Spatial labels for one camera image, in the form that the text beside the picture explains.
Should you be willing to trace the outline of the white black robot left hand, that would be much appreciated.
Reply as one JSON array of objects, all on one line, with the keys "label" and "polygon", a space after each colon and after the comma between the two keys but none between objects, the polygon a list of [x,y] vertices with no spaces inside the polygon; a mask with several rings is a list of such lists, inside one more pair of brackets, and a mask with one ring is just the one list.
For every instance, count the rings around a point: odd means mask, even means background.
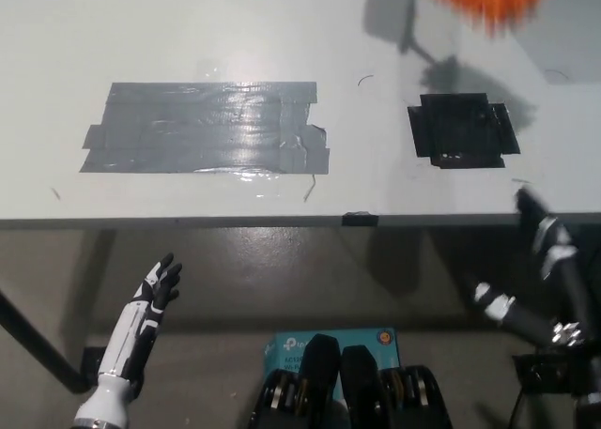
[{"label": "white black robot left hand", "polygon": [[179,296],[182,266],[167,254],[140,282],[123,308],[98,371],[100,388],[135,389],[158,336],[167,306]]}]

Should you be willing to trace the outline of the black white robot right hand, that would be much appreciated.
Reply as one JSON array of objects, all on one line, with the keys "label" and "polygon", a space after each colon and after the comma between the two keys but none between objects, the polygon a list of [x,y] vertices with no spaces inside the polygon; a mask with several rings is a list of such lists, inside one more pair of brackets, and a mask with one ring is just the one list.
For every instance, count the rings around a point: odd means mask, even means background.
[{"label": "black white robot right hand", "polygon": [[547,321],[487,282],[473,287],[473,303],[500,328],[539,348],[570,348],[597,339],[593,298],[578,269],[578,247],[568,229],[527,187],[516,192],[516,208],[520,228],[532,240],[530,249],[540,264],[541,284],[559,288],[567,319]]}]

